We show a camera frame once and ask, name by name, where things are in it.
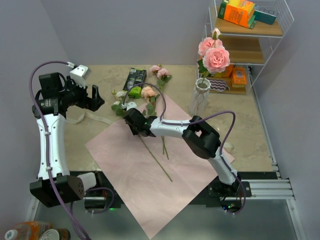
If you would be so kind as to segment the white rose stem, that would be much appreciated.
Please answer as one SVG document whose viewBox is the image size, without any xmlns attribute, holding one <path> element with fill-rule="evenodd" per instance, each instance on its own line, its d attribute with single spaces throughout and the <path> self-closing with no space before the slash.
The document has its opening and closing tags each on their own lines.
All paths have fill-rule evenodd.
<svg viewBox="0 0 320 240">
<path fill-rule="evenodd" d="M 122 117 L 122 118 L 123 118 L 123 115 L 124 115 L 125 111 L 122 109 L 121 104 L 129 102 L 127 100 L 126 94 L 127 94 L 127 92 L 125 92 L 125 91 L 118 91 L 118 92 L 115 92 L 114 90 L 112 91 L 112 95 L 114 96 L 116 101 L 112 104 L 111 109 L 115 112 L 115 114 L 117 116 Z M 164 172 L 164 174 L 168 177 L 168 179 L 171 182 L 173 182 L 173 180 L 170 177 L 170 175 L 167 173 L 167 171 L 164 169 L 164 167 L 160 164 L 160 162 L 157 160 L 156 156 L 152 153 L 150 148 L 147 146 L 147 144 L 143 140 L 142 135 L 140 135 L 140 134 L 138 134 L 138 135 L 139 135 L 139 139 L 141 140 L 141 142 L 143 143 L 144 147 L 147 149 L 149 154 L 156 161 L 156 163 L 161 168 L 161 170 Z"/>
</svg>

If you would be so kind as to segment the peach rose stem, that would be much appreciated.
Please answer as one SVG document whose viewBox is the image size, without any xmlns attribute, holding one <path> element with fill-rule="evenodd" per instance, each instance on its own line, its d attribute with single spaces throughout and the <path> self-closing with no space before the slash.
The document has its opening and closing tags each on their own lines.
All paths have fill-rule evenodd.
<svg viewBox="0 0 320 240">
<path fill-rule="evenodd" d="M 140 96 L 145 99 L 147 103 L 145 109 L 142 111 L 142 114 L 145 117 L 156 116 L 157 99 L 160 95 L 156 93 L 151 86 L 144 86 L 141 89 Z"/>
</svg>

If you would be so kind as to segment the small pink rose stem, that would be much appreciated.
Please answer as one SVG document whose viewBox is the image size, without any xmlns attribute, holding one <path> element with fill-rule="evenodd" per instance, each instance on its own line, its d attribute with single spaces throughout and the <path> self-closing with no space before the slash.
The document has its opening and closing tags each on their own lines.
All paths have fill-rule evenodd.
<svg viewBox="0 0 320 240">
<path fill-rule="evenodd" d="M 150 74 L 152 77 L 156 77 L 156 84 L 160 91 L 164 94 L 166 84 L 172 79 L 172 75 L 169 71 L 164 68 L 161 64 L 153 65 L 150 68 Z M 166 158 L 169 160 L 169 154 L 166 148 L 165 137 L 161 137 L 162 140 L 162 153 L 166 155 Z"/>
</svg>

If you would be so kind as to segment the pink wrapping paper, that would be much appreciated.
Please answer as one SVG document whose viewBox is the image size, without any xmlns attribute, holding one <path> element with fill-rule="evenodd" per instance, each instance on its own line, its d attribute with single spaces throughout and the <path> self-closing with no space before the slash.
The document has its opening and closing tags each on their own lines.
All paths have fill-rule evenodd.
<svg viewBox="0 0 320 240">
<path fill-rule="evenodd" d="M 165 120 L 190 119 L 169 99 Z M 213 179 L 218 178 L 208 160 L 197 157 L 183 139 L 164 138 L 169 160 L 163 151 L 159 155 L 152 153 L 173 182 L 150 153 L 126 158 L 107 155 L 98 160 L 93 158 L 149 238 L 153 238 Z"/>
</svg>

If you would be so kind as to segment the large pink rose stem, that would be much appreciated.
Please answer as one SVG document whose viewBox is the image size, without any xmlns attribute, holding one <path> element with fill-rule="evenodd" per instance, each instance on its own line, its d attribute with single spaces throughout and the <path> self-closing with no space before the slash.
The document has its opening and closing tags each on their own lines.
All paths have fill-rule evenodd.
<svg viewBox="0 0 320 240">
<path fill-rule="evenodd" d="M 209 75 L 222 73 L 230 65 L 230 53 L 220 40 L 221 32 L 214 28 L 211 37 L 204 38 L 198 45 L 198 72 L 202 75 L 200 87 L 205 87 L 205 79 Z"/>
</svg>

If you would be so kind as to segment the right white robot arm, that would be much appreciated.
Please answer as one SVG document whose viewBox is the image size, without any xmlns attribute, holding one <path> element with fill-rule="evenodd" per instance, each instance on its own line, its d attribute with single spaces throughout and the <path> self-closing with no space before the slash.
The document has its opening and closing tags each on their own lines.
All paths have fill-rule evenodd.
<svg viewBox="0 0 320 240">
<path fill-rule="evenodd" d="M 212 165 L 220 182 L 217 190 L 223 196 L 246 197 L 238 171 L 223 153 L 225 141 L 220 141 L 220 134 L 200 116 L 195 115 L 189 120 L 166 120 L 157 116 L 145 117 L 137 108 L 130 108 L 124 112 L 123 118 L 133 135 L 184 140 L 197 157 Z"/>
</svg>

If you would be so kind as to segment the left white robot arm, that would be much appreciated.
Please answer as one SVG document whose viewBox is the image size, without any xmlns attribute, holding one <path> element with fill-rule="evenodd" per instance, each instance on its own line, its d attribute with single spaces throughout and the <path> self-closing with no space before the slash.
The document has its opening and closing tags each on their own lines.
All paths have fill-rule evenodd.
<svg viewBox="0 0 320 240">
<path fill-rule="evenodd" d="M 92 172 L 78 176 L 70 174 L 65 155 L 66 113 L 70 106 L 77 106 L 92 112 L 97 111 L 105 101 L 99 88 L 92 86 L 89 97 L 86 87 L 76 85 L 70 77 L 59 72 L 38 77 L 41 89 L 35 96 L 38 107 L 32 112 L 40 133 L 40 169 L 37 181 L 29 185 L 30 193 L 46 207 L 71 203 L 83 199 L 86 191 L 99 196 L 104 184 Z"/>
</svg>

